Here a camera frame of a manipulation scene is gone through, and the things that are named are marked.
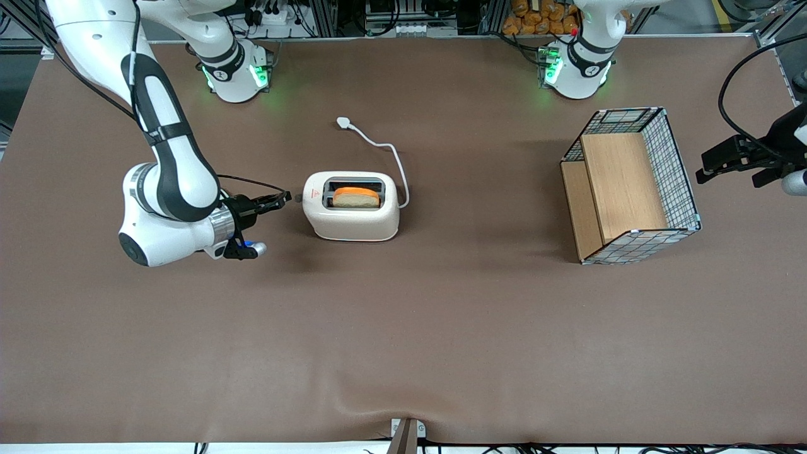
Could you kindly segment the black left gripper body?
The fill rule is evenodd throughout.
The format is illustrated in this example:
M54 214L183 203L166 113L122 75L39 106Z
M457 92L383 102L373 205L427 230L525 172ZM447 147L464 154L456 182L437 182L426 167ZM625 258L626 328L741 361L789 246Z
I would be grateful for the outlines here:
M806 104L801 103L781 115L770 126L767 144L788 163L805 166Z

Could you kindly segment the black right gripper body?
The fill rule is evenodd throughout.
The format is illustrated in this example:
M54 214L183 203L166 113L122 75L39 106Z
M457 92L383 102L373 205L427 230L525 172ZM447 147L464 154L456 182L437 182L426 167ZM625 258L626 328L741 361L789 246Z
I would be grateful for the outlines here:
M223 195L222 204L233 218L235 233L250 229L257 222L257 202L244 194Z

